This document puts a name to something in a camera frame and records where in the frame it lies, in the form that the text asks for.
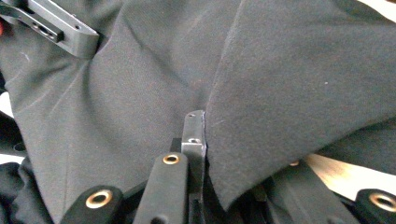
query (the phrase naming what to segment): garment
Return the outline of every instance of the garment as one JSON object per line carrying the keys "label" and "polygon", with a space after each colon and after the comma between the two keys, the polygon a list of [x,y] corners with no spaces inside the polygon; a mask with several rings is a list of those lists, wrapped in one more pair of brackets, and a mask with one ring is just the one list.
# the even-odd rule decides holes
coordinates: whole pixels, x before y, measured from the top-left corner
{"label": "garment", "polygon": [[[54,2],[101,35],[92,60],[22,26],[0,38],[0,70],[54,222],[90,187],[146,181],[193,110],[206,112],[224,209],[290,162],[396,116],[396,28],[362,3]],[[396,158],[390,147],[382,160]]]}

